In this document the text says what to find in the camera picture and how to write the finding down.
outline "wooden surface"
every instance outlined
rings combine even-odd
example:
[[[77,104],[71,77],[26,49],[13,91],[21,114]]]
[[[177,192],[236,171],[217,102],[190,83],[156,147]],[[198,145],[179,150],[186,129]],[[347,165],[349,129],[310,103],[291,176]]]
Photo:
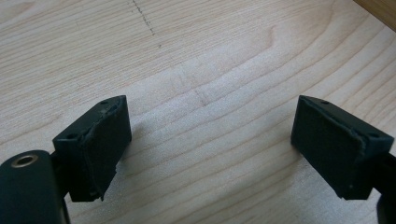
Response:
[[[396,32],[396,1],[395,0],[355,0],[390,29]]]
[[[8,0],[0,22],[0,162],[128,97],[134,140],[73,223],[376,223],[376,191],[337,198],[290,145],[299,94],[396,136],[396,34],[355,2]]]

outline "wood grain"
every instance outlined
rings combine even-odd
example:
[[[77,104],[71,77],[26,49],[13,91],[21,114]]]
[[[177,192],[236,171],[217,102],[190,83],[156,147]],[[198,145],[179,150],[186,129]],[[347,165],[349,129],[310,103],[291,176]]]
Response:
[[[355,0],[359,5],[384,22],[396,32],[396,1],[393,0]]]
[[[396,136],[395,37],[353,1],[1,1],[0,162],[125,94],[133,142],[73,223],[376,223],[290,131],[306,94]]]

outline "screw hole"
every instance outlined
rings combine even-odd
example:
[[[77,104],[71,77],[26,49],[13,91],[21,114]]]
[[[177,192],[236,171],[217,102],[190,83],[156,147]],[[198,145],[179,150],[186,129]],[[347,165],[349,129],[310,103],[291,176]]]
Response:
[[[17,158],[14,162],[11,163],[11,166],[14,168],[21,168],[24,166],[28,166],[35,162],[38,159],[37,155],[27,155]]]
[[[377,133],[368,133],[368,134],[370,137],[375,137],[375,138],[379,137]]]
[[[70,133],[70,134],[68,134],[67,136],[66,136],[66,138],[67,139],[75,139],[75,138],[77,138],[77,134],[76,133]]]

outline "scratch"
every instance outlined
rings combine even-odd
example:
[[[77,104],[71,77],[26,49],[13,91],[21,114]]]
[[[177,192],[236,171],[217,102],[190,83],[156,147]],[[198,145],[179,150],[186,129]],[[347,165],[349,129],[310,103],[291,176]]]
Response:
[[[155,35],[155,33],[154,33],[154,31],[152,30],[152,27],[151,27],[151,25],[150,25],[150,22],[149,22],[148,19],[146,18],[145,14],[143,14],[142,9],[137,5],[137,3],[136,3],[135,0],[132,0],[132,1],[134,2],[134,5],[136,6],[137,11],[139,11],[140,15],[142,15],[143,21],[145,22],[145,24],[147,25],[147,27],[149,28],[149,30],[151,31],[151,33],[152,33],[153,35]]]

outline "light wood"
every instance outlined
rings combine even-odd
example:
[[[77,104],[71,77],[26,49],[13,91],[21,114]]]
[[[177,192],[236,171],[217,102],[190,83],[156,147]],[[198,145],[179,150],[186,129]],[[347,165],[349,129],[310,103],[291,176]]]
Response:
[[[384,22],[396,32],[396,1],[395,0],[355,0],[359,5]]]
[[[8,0],[0,22],[0,162],[128,97],[134,140],[73,223],[376,223],[376,191],[337,198],[290,145],[299,94],[396,136],[396,34],[355,2]]]

